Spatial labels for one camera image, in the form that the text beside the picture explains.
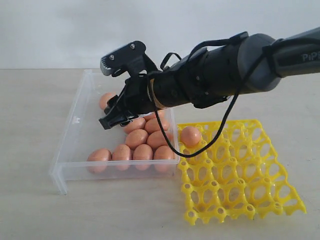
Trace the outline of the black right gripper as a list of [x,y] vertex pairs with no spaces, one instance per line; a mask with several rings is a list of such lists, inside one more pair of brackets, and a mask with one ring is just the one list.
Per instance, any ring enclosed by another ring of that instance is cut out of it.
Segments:
[[98,121],[105,130],[126,126],[139,116],[169,107],[170,78],[161,73],[139,73],[125,81],[121,93],[106,102]]

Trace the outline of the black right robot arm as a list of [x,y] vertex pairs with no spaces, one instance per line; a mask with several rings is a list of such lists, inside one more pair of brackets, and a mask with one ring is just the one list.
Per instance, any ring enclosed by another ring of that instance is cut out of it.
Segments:
[[136,40],[103,56],[100,69],[105,76],[129,74],[99,120],[108,130],[155,110],[188,103],[204,109],[235,94],[271,91],[288,76],[318,73],[320,30],[281,39],[242,32],[204,41],[169,67],[157,67],[146,55],[146,45]]

